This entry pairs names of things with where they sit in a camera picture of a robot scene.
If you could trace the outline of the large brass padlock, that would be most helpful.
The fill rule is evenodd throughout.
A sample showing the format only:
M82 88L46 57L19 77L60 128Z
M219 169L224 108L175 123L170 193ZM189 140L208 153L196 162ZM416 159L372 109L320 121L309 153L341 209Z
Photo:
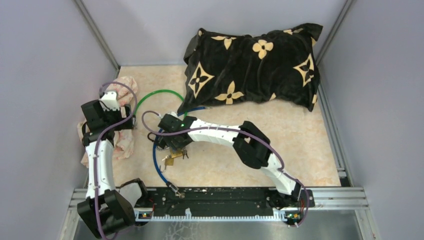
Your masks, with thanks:
M170 157L172 159L179 158L179 157L184 157L184 155L185 155L184 150L181 150L181 149L172 149L172 148L170 149Z

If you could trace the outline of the black Kaijing padlock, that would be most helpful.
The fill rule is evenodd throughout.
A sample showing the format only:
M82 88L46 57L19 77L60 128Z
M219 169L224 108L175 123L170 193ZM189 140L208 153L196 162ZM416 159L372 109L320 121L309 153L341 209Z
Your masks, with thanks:
M160 147L160 148L165 148L165 147L167 147L168 145L167 145L167 143L166 143L166 141L164 140L164 138L162 137L162 136L160 136L160 135L156 135L156 134L154 134L153 132L149 132L148 134L147 134L147 138L151 141L151 142L153 142L157 147Z

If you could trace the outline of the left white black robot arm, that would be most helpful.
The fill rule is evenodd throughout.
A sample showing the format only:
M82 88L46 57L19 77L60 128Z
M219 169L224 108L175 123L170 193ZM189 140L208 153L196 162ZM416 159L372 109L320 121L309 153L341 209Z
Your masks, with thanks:
M106 90L98 100L81 106L86 118L82 144L88 156L88 184L77 213L97 239L114 240L118 233L135 225L135 206L149 203L145 184L135 178L116 186L113 175L115 132L132 130L135 116L131 106L121 106L118 93Z

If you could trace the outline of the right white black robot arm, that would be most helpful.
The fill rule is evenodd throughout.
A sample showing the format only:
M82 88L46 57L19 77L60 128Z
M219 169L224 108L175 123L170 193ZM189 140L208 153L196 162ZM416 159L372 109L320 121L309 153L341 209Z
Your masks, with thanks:
M311 195L305 186L286 171L282 156L272 147L270 139L252 122L222 125L193 116L180 119L168 113L161 118L158 127L162 130L160 136L174 149L184 148L194 142L232 148L244 165L260 170L273 182L277 195L284 204L299 204L304 212L311 207Z

